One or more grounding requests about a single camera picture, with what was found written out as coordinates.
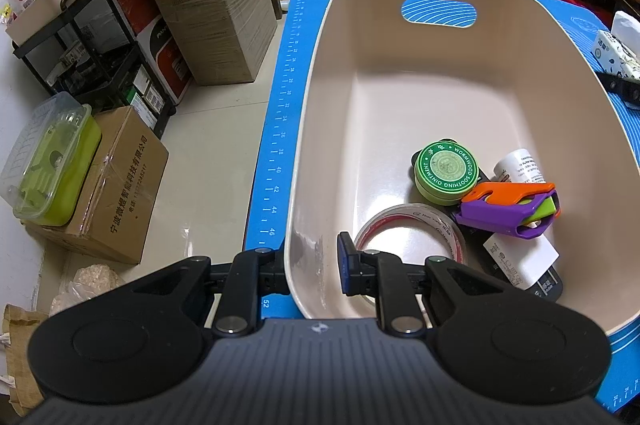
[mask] blue cutting mat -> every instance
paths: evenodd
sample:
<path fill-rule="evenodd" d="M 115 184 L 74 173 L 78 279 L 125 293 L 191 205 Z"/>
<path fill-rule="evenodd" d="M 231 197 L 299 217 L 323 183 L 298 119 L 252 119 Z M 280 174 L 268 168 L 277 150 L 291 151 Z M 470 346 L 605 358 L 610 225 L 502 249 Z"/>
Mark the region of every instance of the blue cutting mat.
<path fill-rule="evenodd" d="M 590 11 L 559 0 L 537 0 L 556 18 L 590 65 L 602 68 L 591 55 L 599 29 L 606 29 Z M 296 153 L 306 77 L 322 18 L 329 0 L 291 0 L 264 120 L 246 229 L 245 249 L 282 245 Z M 476 18 L 468 4 L 445 0 L 408 0 L 402 6 L 412 21 L 467 26 Z M 620 116 L 640 162 L 640 112 L 626 108 L 619 97 L 609 98 Z M 262 316 L 302 318 L 290 296 L 262 301 Z M 611 337 L 613 359 L 597 400 L 615 411 L 640 392 L 640 319 Z"/>

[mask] yellow-green storage box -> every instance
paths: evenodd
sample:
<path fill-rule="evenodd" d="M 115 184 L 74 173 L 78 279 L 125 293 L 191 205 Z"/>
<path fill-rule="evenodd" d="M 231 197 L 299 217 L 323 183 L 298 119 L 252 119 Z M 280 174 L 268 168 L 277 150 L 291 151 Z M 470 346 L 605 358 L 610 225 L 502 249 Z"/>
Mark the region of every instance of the yellow-green storage box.
<path fill-rule="evenodd" d="M 68 92 L 37 106 L 0 174 L 0 195 L 15 217 L 44 226 L 65 225 L 101 137 L 91 107 L 80 105 Z"/>

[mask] packing tape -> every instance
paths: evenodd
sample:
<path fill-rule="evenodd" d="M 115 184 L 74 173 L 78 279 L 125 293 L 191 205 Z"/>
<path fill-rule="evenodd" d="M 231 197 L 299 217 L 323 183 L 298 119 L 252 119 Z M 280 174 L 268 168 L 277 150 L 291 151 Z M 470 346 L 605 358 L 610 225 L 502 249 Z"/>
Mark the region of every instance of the packing tape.
<path fill-rule="evenodd" d="M 420 202 L 409 202 L 398 204 L 382 210 L 374 215 L 360 229 L 355 239 L 356 249 L 362 249 L 373 235 L 384 225 L 393 221 L 413 220 L 420 221 L 431 228 L 434 228 L 446 241 L 451 252 L 451 258 L 466 264 L 466 254 L 463 251 L 462 237 L 459 237 L 460 230 L 456 224 L 443 212 L 421 204 Z"/>

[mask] clear plastic lid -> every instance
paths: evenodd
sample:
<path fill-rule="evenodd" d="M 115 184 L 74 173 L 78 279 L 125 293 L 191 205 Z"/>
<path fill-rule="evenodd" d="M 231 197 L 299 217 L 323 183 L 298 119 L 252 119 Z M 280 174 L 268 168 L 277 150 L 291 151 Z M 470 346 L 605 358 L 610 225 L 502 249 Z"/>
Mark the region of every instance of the clear plastic lid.
<path fill-rule="evenodd" d="M 46 213 L 60 178 L 91 116 L 68 92 L 59 92 L 33 111 L 0 174 L 0 196 L 21 219 Z"/>

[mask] metal screw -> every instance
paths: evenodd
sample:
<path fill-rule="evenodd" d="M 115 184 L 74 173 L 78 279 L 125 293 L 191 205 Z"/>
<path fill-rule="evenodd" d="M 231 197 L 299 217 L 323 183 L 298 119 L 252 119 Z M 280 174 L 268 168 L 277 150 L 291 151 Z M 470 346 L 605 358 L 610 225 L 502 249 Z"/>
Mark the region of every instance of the metal screw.
<path fill-rule="evenodd" d="M 396 317 L 391 321 L 391 327 L 398 333 L 415 333 L 422 329 L 423 321 L 415 317 Z"/>
<path fill-rule="evenodd" d="M 244 331 L 246 329 L 246 326 L 246 320 L 236 315 L 222 317 L 218 322 L 216 322 L 216 328 L 218 329 L 218 331 L 229 333 L 230 335 Z"/>

